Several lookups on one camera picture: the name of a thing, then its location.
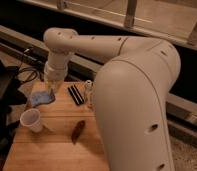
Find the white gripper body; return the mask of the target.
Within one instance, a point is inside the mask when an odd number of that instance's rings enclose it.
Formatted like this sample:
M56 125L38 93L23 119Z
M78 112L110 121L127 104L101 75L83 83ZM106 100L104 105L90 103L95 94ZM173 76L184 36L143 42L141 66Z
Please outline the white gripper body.
M52 68L48 63L44 67L44 79L48 82L63 81L68 73L68 67L63 69Z

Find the translucent yellowish gripper finger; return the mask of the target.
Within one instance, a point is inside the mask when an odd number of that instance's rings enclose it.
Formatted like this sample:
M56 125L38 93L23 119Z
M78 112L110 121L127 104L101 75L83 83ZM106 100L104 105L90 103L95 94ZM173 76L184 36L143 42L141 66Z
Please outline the translucent yellowish gripper finger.
M45 82L45 89L49 95L55 95L61 86L61 81L46 81Z

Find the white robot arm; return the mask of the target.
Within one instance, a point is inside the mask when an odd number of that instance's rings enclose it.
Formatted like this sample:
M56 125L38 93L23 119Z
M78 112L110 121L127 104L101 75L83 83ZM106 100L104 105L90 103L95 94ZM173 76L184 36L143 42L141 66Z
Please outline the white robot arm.
M44 79L67 75L75 53L102 61L92 101L110 171L175 171L166 118L167 94L181 68L168 41L139 36L80 35L49 28Z

